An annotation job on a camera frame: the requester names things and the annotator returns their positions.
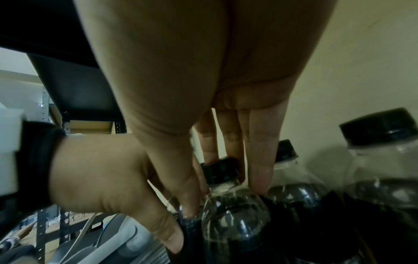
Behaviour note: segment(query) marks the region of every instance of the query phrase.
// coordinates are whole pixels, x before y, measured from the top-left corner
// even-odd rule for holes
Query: bottle of dark liquid
[[[183,231],[184,243],[182,250],[177,254],[173,254],[166,248],[171,264],[205,263],[202,236],[203,205],[202,201],[199,213],[194,218],[184,218],[181,207],[175,214],[175,218]]]
[[[354,153],[344,187],[379,264],[418,263],[418,128],[404,108],[340,125]]]
[[[290,141],[280,141],[272,185],[263,197],[277,248],[294,263],[362,263],[341,199],[296,158]]]
[[[232,158],[203,166],[211,190],[202,218],[206,264],[282,263],[269,241],[268,209],[236,168]]]

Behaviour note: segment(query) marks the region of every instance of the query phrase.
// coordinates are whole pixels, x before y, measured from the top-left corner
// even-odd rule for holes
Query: beige wall
[[[281,139],[335,186],[351,158],[338,125],[395,107],[418,119],[418,1],[340,1],[296,85]]]

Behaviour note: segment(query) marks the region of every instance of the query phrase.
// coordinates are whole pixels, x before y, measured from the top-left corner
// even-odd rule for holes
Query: human hand
[[[148,181],[171,197],[132,134],[71,136],[54,154],[49,192],[51,201],[68,211],[129,215],[177,253],[182,231]]]
[[[290,93],[335,0],[75,2],[128,125],[185,216],[201,195],[192,125],[205,161],[218,157],[210,107],[227,155],[244,175],[244,140],[249,186],[267,191]]]

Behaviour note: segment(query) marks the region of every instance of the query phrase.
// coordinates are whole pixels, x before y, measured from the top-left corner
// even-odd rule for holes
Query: black bottle cap
[[[276,162],[289,160],[295,157],[297,157],[297,154],[290,140],[285,139],[285,140],[279,141],[279,148],[277,149],[277,154],[276,154]]]
[[[340,125],[348,146],[404,140],[418,135],[415,120],[405,108],[369,114]]]
[[[236,179],[238,177],[237,163],[236,159],[226,157],[216,162],[203,165],[202,169],[206,183],[208,185],[222,184]]]

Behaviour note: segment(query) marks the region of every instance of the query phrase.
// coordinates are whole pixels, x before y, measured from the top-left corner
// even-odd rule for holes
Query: black wristband
[[[23,122],[20,150],[16,154],[19,211],[35,211],[51,205],[50,166],[55,148],[64,137],[64,131],[52,124]]]

